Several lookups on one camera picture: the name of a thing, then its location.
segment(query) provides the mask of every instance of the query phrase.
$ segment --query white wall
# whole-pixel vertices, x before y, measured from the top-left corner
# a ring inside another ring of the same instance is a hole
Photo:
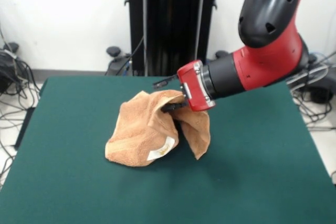
[[[0,0],[7,40],[34,69],[104,71],[105,49],[130,50],[129,9],[124,0]],[[237,21],[244,0],[217,0],[209,56],[242,46]],[[310,50],[336,49],[336,0],[302,0],[297,26]]]

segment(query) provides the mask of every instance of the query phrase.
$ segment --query floor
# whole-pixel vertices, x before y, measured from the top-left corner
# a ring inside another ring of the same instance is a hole
[[[31,93],[27,90],[27,99],[21,99],[21,105],[18,103],[18,97],[11,97],[8,95],[2,95],[0,98],[0,102],[8,103],[18,108],[21,108],[22,105],[25,107],[30,107],[32,105],[37,104],[37,96],[35,93]],[[23,123],[23,119],[25,117],[25,111],[21,111],[14,114],[9,114],[3,117],[4,114],[18,111],[18,108],[14,108],[12,106],[6,105],[4,103],[0,103],[0,114],[2,116],[0,120],[0,139],[2,144],[6,147],[6,150],[11,154],[11,156],[16,155],[16,151],[14,150],[12,145],[15,144],[16,139],[19,134],[19,130],[21,128],[21,124]],[[332,100],[332,105],[336,108],[336,98]],[[308,103],[307,106],[316,111],[323,112],[325,110],[324,105],[317,105],[313,103]],[[336,109],[332,110],[325,120],[316,124],[316,126],[335,126],[336,127]],[[336,184],[336,130],[327,131],[327,132],[311,132],[311,136],[317,146],[318,152],[323,160],[323,163],[326,168],[326,172],[331,176],[331,181],[334,179],[334,183]],[[4,164],[7,161],[6,167],[11,165],[12,160],[8,158],[8,155],[5,153],[4,149],[0,146],[0,173],[4,167]],[[1,184],[4,184],[8,171],[4,174],[4,176],[0,180]]]

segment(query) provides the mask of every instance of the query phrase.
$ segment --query green felt surface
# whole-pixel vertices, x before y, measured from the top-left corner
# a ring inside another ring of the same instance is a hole
[[[0,223],[336,223],[336,190],[284,83],[218,100],[199,161],[181,136],[148,167],[108,162],[120,104],[154,80],[50,78]]]

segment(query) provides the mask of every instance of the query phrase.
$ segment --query black cable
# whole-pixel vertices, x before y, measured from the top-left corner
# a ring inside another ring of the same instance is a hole
[[[310,126],[311,124],[315,124],[319,121],[322,121],[323,119],[325,119],[327,117],[327,115],[331,112],[332,110],[332,105],[329,101],[329,95],[330,95],[330,90],[328,90],[328,93],[326,95],[326,101],[325,101],[325,109],[324,112],[320,112],[320,113],[315,113],[313,112],[310,108],[308,108],[304,103],[306,102],[312,102],[311,99],[306,99],[306,95],[309,92],[309,79],[310,79],[310,71],[311,68],[314,65],[308,65],[307,67],[307,75],[305,76],[305,82],[304,82],[304,86],[302,88],[300,88],[300,94],[296,95],[295,92],[293,92],[293,98],[297,101],[296,105],[298,106],[298,109],[300,111],[300,113],[306,117],[309,118],[309,122],[306,123],[307,128],[309,130],[314,129],[315,126]]]
[[[106,72],[105,72],[104,76],[106,76],[106,75],[107,75],[107,73],[109,72],[109,69],[110,69],[110,67],[111,67],[112,63],[113,63],[113,60],[111,60],[111,62],[109,63],[109,65],[108,65],[108,67],[107,67],[107,70],[106,70]]]
[[[10,46],[10,44],[7,43],[7,41],[5,40],[5,36],[2,33],[1,23],[0,23],[0,36],[1,36],[1,39],[3,40],[3,42],[5,43],[5,45],[9,48],[9,50],[11,52],[13,52],[12,47]]]
[[[332,52],[331,54],[329,54],[328,56],[326,56],[325,58],[313,63],[314,66],[326,61],[326,60],[329,60],[331,57],[333,57],[334,55],[336,55],[336,51]]]
[[[14,107],[14,108],[19,109],[19,110],[21,109],[21,108],[18,107],[18,106],[12,105],[12,104],[10,104],[10,103],[7,103],[7,102],[1,101],[1,100],[0,100],[0,103],[2,103],[2,104],[4,104],[4,105],[7,105],[7,106],[10,106],[10,107]]]
[[[143,37],[141,38],[139,44],[137,45],[137,47],[135,48],[135,50],[133,51],[133,53],[129,56],[128,60],[121,66],[121,68],[118,70],[118,72],[115,74],[116,76],[118,74],[120,74],[121,70],[130,62],[130,60],[133,58],[133,56],[135,55],[135,53],[139,50],[140,46],[142,45],[143,43]],[[105,73],[105,76],[107,75],[107,72],[109,71],[110,69],[110,65],[112,64],[112,62],[110,62],[109,64],[109,67],[108,67],[108,70],[106,71]]]
[[[36,81],[35,81],[35,78],[34,78],[34,75],[33,75],[33,71],[32,71],[32,69],[30,68],[30,66],[25,62],[25,61],[23,61],[23,60],[21,60],[21,59],[17,59],[17,61],[18,62],[21,62],[22,64],[24,64],[24,65],[26,65],[26,67],[28,68],[28,72],[29,72],[29,74],[30,74],[30,77],[32,78],[32,82],[33,82],[33,85],[34,85],[34,87],[40,92],[41,90],[40,90],[40,88],[37,86],[37,84],[36,84]]]

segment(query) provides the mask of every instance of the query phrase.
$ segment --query black joint cover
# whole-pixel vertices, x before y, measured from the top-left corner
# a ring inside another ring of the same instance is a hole
[[[239,35],[252,48],[275,41],[292,20],[299,0],[245,0],[239,17]]]

